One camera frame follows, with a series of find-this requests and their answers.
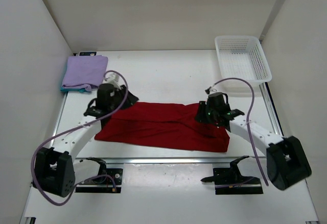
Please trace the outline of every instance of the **mesh basket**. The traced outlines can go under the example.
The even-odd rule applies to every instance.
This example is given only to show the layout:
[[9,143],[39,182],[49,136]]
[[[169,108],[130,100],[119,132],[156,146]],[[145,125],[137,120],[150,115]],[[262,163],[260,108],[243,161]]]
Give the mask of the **mesh basket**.
[[[216,51],[222,78],[241,78],[257,87],[271,80],[271,72],[258,38],[253,36],[218,36]],[[249,92],[240,81],[225,81],[228,91]]]

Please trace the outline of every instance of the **white wall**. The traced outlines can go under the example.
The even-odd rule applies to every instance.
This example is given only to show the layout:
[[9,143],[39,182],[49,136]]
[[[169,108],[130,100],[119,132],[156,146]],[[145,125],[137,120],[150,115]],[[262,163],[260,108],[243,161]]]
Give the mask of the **white wall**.
[[71,50],[42,0],[0,0],[0,223],[19,223],[32,153],[51,134]]
[[214,49],[218,35],[259,38],[276,0],[46,0],[74,52]]
[[327,0],[286,0],[264,42],[269,83],[286,135],[309,157],[309,190],[327,223]]

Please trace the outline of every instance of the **white enclosure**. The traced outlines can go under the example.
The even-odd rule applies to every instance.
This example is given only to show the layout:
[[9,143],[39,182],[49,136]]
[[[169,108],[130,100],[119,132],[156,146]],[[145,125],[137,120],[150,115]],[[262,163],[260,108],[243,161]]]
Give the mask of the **white enclosure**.
[[0,223],[18,223],[30,158],[52,134],[72,54],[42,0],[0,0]]
[[276,0],[47,0],[73,52],[214,49],[218,35],[260,37]]

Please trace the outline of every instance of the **cable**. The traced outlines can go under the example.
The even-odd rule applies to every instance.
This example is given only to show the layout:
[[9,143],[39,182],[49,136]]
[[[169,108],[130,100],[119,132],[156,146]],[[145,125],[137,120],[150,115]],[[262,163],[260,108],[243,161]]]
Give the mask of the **cable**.
[[210,86],[208,88],[208,90],[210,90],[213,86],[215,86],[215,85],[217,85],[217,84],[219,84],[219,83],[221,83],[223,81],[226,81],[226,80],[239,80],[239,81],[244,82],[245,84],[247,84],[250,87],[250,90],[251,90],[251,93],[252,93],[252,100],[251,100],[251,104],[250,104],[249,110],[248,110],[247,115],[246,115],[247,131],[249,133],[250,143],[251,143],[251,146],[252,146],[252,149],[253,149],[253,153],[254,153],[254,157],[255,157],[256,163],[258,164],[260,173],[262,175],[262,178],[264,179],[264,182],[265,182],[266,186],[269,186],[268,180],[267,180],[267,178],[265,176],[265,173],[264,173],[264,171],[262,169],[262,166],[261,166],[261,163],[260,163],[258,154],[256,152],[256,148],[255,148],[253,137],[252,137],[252,133],[251,133],[251,127],[250,127],[250,113],[252,111],[253,104],[254,104],[254,90],[253,90],[253,87],[246,80],[243,80],[243,79],[240,79],[240,78],[226,78],[226,79],[222,79],[222,80],[220,80],[218,82],[215,82],[212,86]]
[[[39,150],[40,150],[44,145],[46,145],[48,142],[50,142],[51,140],[53,140],[53,139],[55,139],[55,138],[57,138],[57,137],[59,137],[59,136],[62,136],[62,135],[64,135],[64,134],[71,133],[71,132],[73,132],[73,131],[79,130],[79,129],[83,128],[84,126],[89,126],[89,125],[91,125],[91,124],[93,124],[93,123],[95,123],[95,122],[97,122],[97,121],[99,121],[99,120],[102,120],[102,119],[105,119],[105,118],[107,118],[107,117],[110,117],[111,115],[113,115],[114,113],[116,113],[116,112],[117,112],[117,111],[122,107],[122,105],[124,104],[124,102],[126,101],[127,96],[128,96],[128,84],[127,84],[127,81],[126,81],[126,79],[124,78],[124,76],[122,76],[119,72],[114,71],[114,70],[106,71],[106,73],[104,74],[104,76],[105,76],[107,73],[109,73],[109,72],[116,73],[116,74],[118,74],[120,77],[122,77],[122,79],[124,80],[125,85],[126,85],[126,92],[125,92],[124,98],[123,98],[122,102],[119,104],[119,106],[118,106],[115,110],[113,110],[112,112],[108,113],[107,115],[104,115],[104,116],[102,116],[102,117],[100,117],[100,118],[98,118],[98,119],[92,120],[91,122],[85,123],[85,124],[83,124],[83,125],[81,125],[81,126],[77,126],[77,127],[71,128],[71,129],[69,129],[69,130],[67,130],[67,131],[61,132],[61,133],[59,133],[59,134],[57,134],[57,135],[55,135],[55,136],[52,136],[52,137],[48,138],[47,140],[45,140],[44,142],[42,142],[42,143],[41,143],[41,144],[36,148],[36,150],[35,150],[35,152],[34,152],[34,154],[33,154],[33,156],[32,156],[32,160],[31,160],[31,174],[32,174],[33,182],[34,182],[34,184],[35,184],[37,190],[39,190],[39,192],[41,193],[41,195],[42,195],[46,200],[48,200],[51,204],[53,204],[53,205],[55,205],[55,206],[63,206],[64,204],[66,204],[66,203],[69,201],[69,199],[72,197],[72,194],[74,193],[74,191],[72,191],[72,192],[70,193],[70,195],[68,196],[68,198],[67,198],[64,202],[62,202],[62,203],[57,203],[57,202],[53,201],[53,200],[52,200],[52,199],[51,199],[51,198],[50,198],[50,197],[49,197],[49,196],[48,196],[48,195],[43,191],[43,189],[41,188],[39,182],[37,181],[36,174],[35,174],[35,170],[34,170],[34,163],[35,163],[35,159],[36,159],[37,152],[38,152],[38,151],[39,151]],[[113,187],[115,188],[115,191],[116,191],[116,187],[115,187],[114,180],[113,180],[113,178],[112,178],[111,176],[109,176],[109,175],[94,176],[94,177],[89,178],[88,180],[92,180],[92,179],[99,178],[99,177],[109,177],[109,178],[112,180],[112,185],[113,185]]]
[[254,177],[251,177],[250,179],[240,182],[240,183],[234,183],[234,184],[229,184],[229,185],[220,185],[220,186],[215,186],[215,188],[225,188],[225,187],[236,187],[236,186],[242,186],[245,183],[248,183],[249,181],[253,180]]

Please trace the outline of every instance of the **metal frame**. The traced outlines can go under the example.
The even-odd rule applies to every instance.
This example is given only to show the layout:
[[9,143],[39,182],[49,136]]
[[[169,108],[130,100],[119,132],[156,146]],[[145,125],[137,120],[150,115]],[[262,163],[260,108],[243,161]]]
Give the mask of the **metal frame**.
[[268,91],[265,83],[260,85],[260,91],[261,91],[262,97],[264,99],[266,109],[268,111],[268,116],[269,116],[272,128],[274,130],[274,133],[277,135],[283,135],[282,129],[279,126],[277,115],[275,113],[273,102],[270,99],[269,91]]
[[223,164],[235,158],[104,158],[107,164]]
[[[59,109],[59,115],[57,117],[57,121],[56,121],[56,124],[55,124],[55,127],[53,129],[53,133],[52,133],[52,136],[55,136],[57,135],[57,132],[58,132],[58,127],[59,127],[59,124],[60,124],[60,121],[61,121],[61,116],[62,116],[62,113],[63,113],[63,108],[65,107],[65,103],[66,103],[66,100],[67,100],[67,96],[68,96],[68,92],[64,94],[63,96],[63,100],[61,102],[61,106],[60,106],[60,109]],[[49,147],[52,147],[53,146],[53,142],[55,141],[55,139],[52,139],[50,141],[50,145]]]

